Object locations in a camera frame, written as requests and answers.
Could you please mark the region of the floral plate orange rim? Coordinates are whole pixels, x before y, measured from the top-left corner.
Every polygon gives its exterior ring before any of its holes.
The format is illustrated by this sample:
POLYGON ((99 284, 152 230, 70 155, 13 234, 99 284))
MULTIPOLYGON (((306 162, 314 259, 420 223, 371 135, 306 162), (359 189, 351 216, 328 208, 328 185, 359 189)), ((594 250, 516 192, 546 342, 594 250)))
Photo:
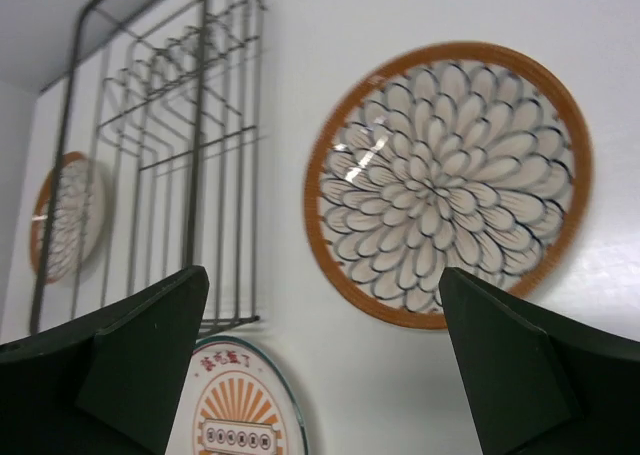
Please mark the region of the floral plate orange rim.
POLYGON ((77 271, 91 256, 107 215, 104 178, 83 152, 63 156, 59 194, 50 234, 46 284, 53 284, 77 271))
POLYGON ((335 106, 310 154, 305 230, 349 303, 442 330, 443 271, 529 295, 571 249, 592 178, 586 121, 551 71, 496 44, 437 43, 335 106))

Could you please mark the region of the sunburst plate with glass rim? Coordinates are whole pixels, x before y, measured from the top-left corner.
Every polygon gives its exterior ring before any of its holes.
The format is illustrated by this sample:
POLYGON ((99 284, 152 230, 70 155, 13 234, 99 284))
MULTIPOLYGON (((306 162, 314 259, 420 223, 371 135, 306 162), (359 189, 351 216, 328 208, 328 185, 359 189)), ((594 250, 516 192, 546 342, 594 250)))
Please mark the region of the sunburst plate with glass rim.
POLYGON ((217 335, 196 344, 168 454, 307 454, 305 422, 274 362, 251 343, 217 335))

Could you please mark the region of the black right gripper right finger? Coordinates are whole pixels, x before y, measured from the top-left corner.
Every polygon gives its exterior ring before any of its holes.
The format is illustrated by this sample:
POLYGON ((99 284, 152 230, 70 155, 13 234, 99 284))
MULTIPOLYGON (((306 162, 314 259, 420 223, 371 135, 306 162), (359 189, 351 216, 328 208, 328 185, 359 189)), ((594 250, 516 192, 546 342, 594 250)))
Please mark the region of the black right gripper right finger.
POLYGON ((483 453, 638 453, 638 342, 460 268, 439 289, 483 453))

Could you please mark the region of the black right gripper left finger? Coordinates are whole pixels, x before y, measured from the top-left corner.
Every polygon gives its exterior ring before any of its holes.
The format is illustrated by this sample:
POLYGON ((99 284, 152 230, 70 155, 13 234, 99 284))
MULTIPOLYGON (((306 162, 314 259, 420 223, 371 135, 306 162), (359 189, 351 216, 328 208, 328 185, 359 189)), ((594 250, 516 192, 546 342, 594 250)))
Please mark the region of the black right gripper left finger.
POLYGON ((1 347, 4 454, 165 452, 209 290, 189 266, 1 347))

